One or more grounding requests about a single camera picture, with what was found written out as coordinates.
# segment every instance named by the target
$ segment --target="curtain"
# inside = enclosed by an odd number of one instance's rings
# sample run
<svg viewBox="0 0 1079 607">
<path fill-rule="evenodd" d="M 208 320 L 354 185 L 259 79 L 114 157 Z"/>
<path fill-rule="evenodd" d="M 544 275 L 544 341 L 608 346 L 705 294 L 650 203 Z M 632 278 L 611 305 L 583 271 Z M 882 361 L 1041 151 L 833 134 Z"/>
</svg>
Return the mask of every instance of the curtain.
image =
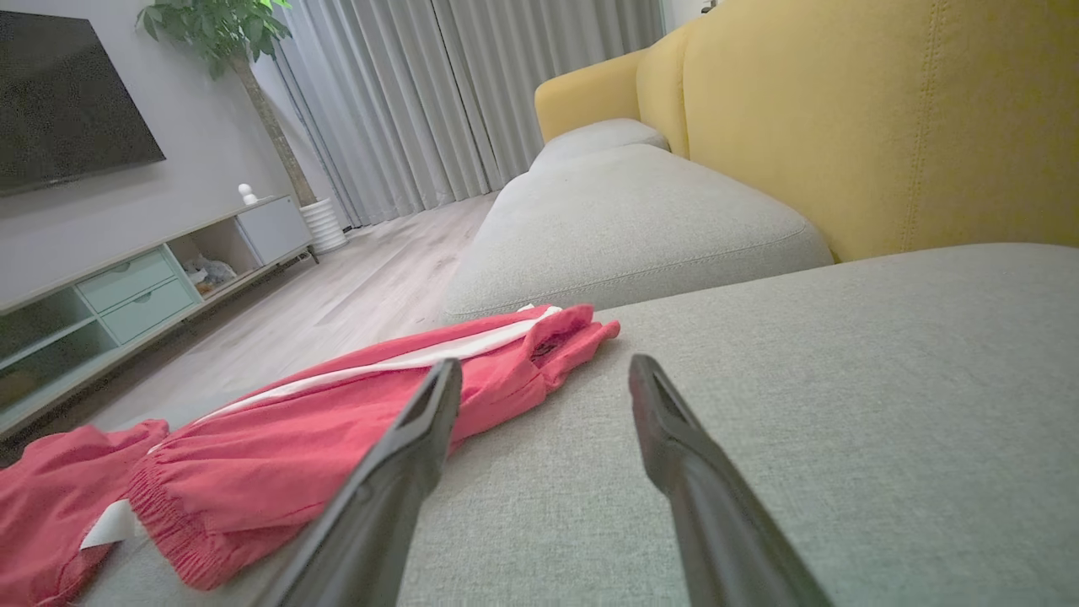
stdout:
<svg viewBox="0 0 1079 607">
<path fill-rule="evenodd" d="M 300 0 L 277 61 L 358 224 L 502 188 L 543 81 L 650 45 L 658 0 Z"/>
<path fill-rule="evenodd" d="M 543 82 L 650 46 L 658 0 L 433 0 L 459 82 L 479 102 L 498 185 L 543 148 L 533 95 Z"/>
</svg>

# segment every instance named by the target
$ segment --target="yellow cushion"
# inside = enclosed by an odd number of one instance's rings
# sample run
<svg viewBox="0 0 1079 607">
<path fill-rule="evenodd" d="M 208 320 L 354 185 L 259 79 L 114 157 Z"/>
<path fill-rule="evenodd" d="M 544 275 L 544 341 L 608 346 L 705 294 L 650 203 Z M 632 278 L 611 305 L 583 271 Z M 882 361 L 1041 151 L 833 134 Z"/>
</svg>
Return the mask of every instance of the yellow cushion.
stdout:
<svg viewBox="0 0 1079 607">
<path fill-rule="evenodd" d="M 1079 245 L 1079 10 L 726 0 L 685 51 L 689 157 L 794 207 L 841 260 Z"/>
<path fill-rule="evenodd" d="M 647 49 L 552 78 L 536 88 L 543 140 L 612 118 L 640 119 L 637 64 Z"/>
<path fill-rule="evenodd" d="M 641 122 L 667 137 L 671 151 L 689 157 L 682 98 L 682 64 L 695 19 L 665 36 L 637 66 L 637 102 Z"/>
</svg>

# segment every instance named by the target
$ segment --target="tv stand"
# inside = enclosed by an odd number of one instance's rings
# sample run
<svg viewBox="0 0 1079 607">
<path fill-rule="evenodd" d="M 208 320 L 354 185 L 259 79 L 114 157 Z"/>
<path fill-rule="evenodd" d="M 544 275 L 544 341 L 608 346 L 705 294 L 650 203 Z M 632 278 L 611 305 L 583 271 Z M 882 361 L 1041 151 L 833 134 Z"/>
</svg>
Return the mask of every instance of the tv stand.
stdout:
<svg viewBox="0 0 1079 607">
<path fill-rule="evenodd" d="M 269 197 L 9 303 L 0 309 L 0 441 L 281 263 L 315 258 L 311 242 L 292 197 Z M 197 288 L 181 263 L 199 254 L 236 276 Z"/>
</svg>

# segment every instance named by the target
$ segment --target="wall-mounted tv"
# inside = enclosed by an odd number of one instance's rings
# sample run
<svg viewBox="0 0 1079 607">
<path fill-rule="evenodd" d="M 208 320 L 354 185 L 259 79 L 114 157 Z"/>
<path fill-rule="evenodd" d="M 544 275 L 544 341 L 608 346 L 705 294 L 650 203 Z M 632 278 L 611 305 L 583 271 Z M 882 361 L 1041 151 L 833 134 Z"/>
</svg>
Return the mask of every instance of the wall-mounted tv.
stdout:
<svg viewBox="0 0 1079 607">
<path fill-rule="evenodd" d="M 88 20 L 0 11 L 0 195 L 159 160 Z"/>
</svg>

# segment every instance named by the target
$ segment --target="light wood flooring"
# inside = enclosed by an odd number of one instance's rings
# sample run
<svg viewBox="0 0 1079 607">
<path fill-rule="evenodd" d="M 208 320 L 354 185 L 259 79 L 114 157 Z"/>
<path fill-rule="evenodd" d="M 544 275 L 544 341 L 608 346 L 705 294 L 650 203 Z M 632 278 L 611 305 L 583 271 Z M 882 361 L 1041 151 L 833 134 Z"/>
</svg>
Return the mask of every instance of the light wood flooring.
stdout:
<svg viewBox="0 0 1079 607">
<path fill-rule="evenodd" d="M 494 196 L 352 230 L 349 245 L 320 264 L 303 260 L 237 294 L 35 434 L 83 423 L 111 429 L 439 327 L 442 294 Z"/>
</svg>

